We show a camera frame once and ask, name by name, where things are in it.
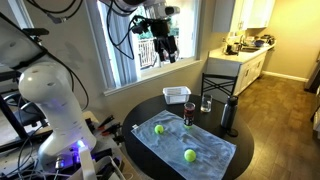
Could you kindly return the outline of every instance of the black thermos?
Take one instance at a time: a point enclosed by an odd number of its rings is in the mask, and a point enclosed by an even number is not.
[[[234,116],[236,115],[238,107],[238,97],[237,96],[228,96],[227,104],[224,106],[221,126],[226,129],[231,129]]]

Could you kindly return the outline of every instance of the black chair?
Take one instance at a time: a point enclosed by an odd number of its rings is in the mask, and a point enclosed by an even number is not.
[[[212,98],[226,103],[228,96],[233,95],[238,76],[225,76],[217,74],[202,74],[201,96],[204,93]]]
[[[43,127],[47,126],[46,117],[33,102],[26,101],[20,93],[13,93],[3,98],[8,106],[13,106],[17,110],[13,112],[16,119],[22,126],[37,126],[40,122]]]

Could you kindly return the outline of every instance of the black table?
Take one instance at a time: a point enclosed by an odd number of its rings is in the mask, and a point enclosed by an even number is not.
[[[234,157],[231,160],[223,179],[237,178],[247,169],[253,156],[254,141],[248,126],[238,118],[240,114],[236,114],[233,128],[239,132],[239,135],[238,137],[230,137],[227,135],[226,130],[220,126],[220,120],[224,109],[223,103],[213,101],[211,112],[202,113],[200,111],[200,96],[190,95],[189,101],[196,104],[194,124],[237,145]],[[133,108],[124,120],[122,127],[122,133],[126,139],[125,147],[133,162],[151,178],[183,179],[179,173],[167,165],[131,133],[133,125],[140,125],[163,110],[183,117],[183,104],[167,105],[163,95],[148,99]]]

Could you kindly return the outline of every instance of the blue towel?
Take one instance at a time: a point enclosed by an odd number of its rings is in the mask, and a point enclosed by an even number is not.
[[[162,134],[154,131],[158,124],[164,127]],[[185,179],[222,179],[236,150],[235,145],[196,125],[186,129],[181,117],[166,110],[131,132]],[[187,149],[196,152],[195,161],[184,159]]]

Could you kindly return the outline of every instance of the wooden floor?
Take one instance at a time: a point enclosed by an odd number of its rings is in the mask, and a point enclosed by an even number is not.
[[[251,129],[255,150],[238,179],[320,179],[320,141],[310,122],[315,94],[303,86],[265,75],[239,96],[237,113]]]

